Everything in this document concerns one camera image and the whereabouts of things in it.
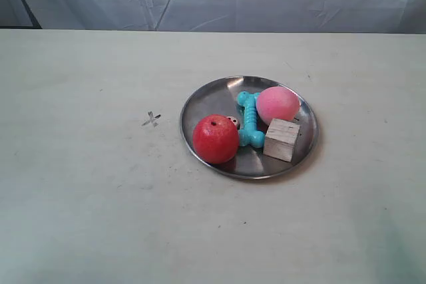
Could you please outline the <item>round metal plate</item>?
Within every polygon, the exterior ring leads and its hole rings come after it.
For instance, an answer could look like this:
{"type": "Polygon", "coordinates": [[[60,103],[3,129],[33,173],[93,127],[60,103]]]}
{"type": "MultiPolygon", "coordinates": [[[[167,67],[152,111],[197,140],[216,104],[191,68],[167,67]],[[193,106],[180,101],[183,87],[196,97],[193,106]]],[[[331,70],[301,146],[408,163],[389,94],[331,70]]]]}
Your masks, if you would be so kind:
{"type": "Polygon", "coordinates": [[[300,125],[300,131],[291,162],[271,158],[260,149],[245,146],[229,162],[209,164],[196,154],[193,147],[192,134],[199,120],[210,114],[221,114],[234,116],[242,121],[243,111],[236,102],[238,93],[255,93],[273,86],[285,87],[284,84],[258,76],[231,76],[209,82],[192,93],[180,113],[180,132],[192,155],[220,174],[243,180],[274,178],[301,166],[315,149],[320,134],[312,108],[296,91],[293,93],[299,99],[300,109],[292,122],[300,125]]]}

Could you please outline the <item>red toy apple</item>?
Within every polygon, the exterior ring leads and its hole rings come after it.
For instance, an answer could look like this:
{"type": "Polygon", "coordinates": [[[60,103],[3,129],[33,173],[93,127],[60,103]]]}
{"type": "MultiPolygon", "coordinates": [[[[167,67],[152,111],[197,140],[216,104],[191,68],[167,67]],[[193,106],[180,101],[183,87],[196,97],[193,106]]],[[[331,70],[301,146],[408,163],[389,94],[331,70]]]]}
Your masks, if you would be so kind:
{"type": "Polygon", "coordinates": [[[202,160],[209,164],[222,164],[230,161],[238,151],[238,130],[227,117],[211,114],[196,125],[192,143],[202,160]]]}

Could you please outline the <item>small wooden die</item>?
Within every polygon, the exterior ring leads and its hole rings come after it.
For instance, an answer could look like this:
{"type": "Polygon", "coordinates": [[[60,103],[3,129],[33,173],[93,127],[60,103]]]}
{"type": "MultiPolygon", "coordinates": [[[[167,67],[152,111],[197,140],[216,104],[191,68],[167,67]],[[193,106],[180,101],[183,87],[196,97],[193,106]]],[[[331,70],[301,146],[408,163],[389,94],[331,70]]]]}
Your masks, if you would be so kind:
{"type": "Polygon", "coordinates": [[[234,126],[236,127],[237,130],[240,129],[240,122],[238,121],[237,118],[235,118],[233,116],[227,116],[227,118],[234,124],[234,126]]]}

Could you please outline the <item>turquoise toy bone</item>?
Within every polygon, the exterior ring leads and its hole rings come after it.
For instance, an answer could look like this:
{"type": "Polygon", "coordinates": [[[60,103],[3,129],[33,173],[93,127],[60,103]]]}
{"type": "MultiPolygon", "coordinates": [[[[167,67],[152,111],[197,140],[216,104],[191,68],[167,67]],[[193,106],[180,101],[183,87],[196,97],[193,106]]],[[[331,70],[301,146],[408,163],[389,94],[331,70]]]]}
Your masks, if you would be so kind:
{"type": "Polygon", "coordinates": [[[247,91],[242,91],[237,95],[238,106],[243,108],[243,125],[238,130],[240,146],[251,145],[253,148],[264,146],[265,134],[257,128],[256,100],[259,95],[259,92],[250,94],[247,91]]]}

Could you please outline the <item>pencil X mark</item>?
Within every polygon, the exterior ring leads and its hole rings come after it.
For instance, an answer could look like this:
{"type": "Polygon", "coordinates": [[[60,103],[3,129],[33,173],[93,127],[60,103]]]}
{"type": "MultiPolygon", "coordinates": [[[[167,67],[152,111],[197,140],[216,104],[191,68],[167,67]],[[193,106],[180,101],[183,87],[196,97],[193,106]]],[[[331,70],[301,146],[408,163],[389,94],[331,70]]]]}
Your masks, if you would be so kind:
{"type": "Polygon", "coordinates": [[[142,126],[146,126],[148,124],[151,124],[153,127],[158,126],[157,120],[161,117],[160,114],[154,114],[153,111],[148,111],[148,119],[142,123],[142,126]]]}

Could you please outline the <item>pink toy peach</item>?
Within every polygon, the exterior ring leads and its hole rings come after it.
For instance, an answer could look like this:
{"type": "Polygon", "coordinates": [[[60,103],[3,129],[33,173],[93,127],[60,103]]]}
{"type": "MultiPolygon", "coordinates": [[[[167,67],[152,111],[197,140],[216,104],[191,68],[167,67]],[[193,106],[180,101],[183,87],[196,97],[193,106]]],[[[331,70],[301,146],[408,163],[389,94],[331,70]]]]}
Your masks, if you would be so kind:
{"type": "Polygon", "coordinates": [[[259,94],[256,109],[261,120],[269,125],[274,118],[291,121],[300,109],[300,102],[290,89],[274,86],[259,94]]]}

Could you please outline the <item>wooden cube block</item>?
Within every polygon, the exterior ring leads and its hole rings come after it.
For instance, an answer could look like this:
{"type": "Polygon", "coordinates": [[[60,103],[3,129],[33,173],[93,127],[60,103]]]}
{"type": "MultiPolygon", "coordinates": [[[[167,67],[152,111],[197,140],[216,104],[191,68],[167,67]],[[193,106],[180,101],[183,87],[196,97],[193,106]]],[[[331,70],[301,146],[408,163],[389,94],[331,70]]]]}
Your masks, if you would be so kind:
{"type": "Polygon", "coordinates": [[[299,124],[273,118],[265,135],[264,155],[291,162],[299,132],[299,124]]]}

